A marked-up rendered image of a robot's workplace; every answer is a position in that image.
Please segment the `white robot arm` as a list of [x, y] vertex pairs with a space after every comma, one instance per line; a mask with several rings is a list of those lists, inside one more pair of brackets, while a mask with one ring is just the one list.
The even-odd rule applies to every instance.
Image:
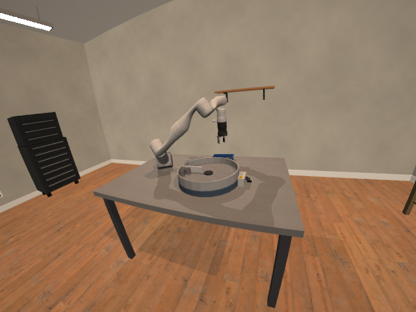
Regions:
[[164, 144], [160, 139], [155, 139], [150, 143], [149, 146], [158, 161], [161, 164], [166, 164], [168, 162], [166, 151], [176, 140], [182, 137], [189, 130], [190, 121], [195, 111], [197, 111], [203, 118], [208, 117], [215, 109], [217, 116], [225, 116], [226, 110], [224, 108], [220, 108], [220, 106], [225, 105], [226, 103], [226, 96], [216, 96], [210, 102], [208, 102], [205, 97], [199, 99], [184, 116], [182, 116], [173, 126], [171, 126], [168, 138]]

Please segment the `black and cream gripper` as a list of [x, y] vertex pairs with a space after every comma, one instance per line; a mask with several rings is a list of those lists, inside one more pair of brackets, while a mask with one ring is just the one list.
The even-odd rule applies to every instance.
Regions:
[[219, 137], [223, 137], [223, 142], [225, 142], [225, 136], [228, 135], [228, 132], [226, 130], [227, 128], [226, 116], [217, 116], [217, 120], [213, 120], [213, 122], [217, 122], [217, 125], [218, 125], [218, 136], [217, 136], [218, 144], [220, 143]]

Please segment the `blue plastic tray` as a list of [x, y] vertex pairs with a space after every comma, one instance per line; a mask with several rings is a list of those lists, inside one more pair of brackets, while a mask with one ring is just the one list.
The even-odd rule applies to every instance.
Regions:
[[227, 158], [229, 157], [231, 160], [234, 160], [234, 154], [214, 154], [213, 157], [222, 157]]

